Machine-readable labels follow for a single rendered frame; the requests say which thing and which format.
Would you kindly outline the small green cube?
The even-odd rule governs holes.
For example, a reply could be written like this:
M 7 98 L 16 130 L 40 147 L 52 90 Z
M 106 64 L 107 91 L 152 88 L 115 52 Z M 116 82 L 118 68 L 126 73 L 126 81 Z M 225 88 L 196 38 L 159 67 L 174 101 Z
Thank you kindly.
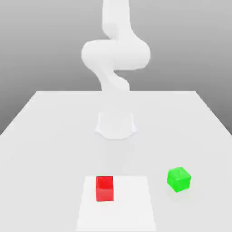
M 176 167 L 168 171 L 167 184 L 177 193 L 190 187 L 191 178 L 183 167 Z

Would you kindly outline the small red cube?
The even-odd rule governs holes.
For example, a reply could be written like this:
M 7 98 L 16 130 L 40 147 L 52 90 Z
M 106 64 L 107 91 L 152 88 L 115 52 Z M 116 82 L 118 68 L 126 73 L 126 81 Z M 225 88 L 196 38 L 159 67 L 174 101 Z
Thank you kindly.
M 96 177 L 96 201 L 114 201 L 114 182 L 113 176 Z

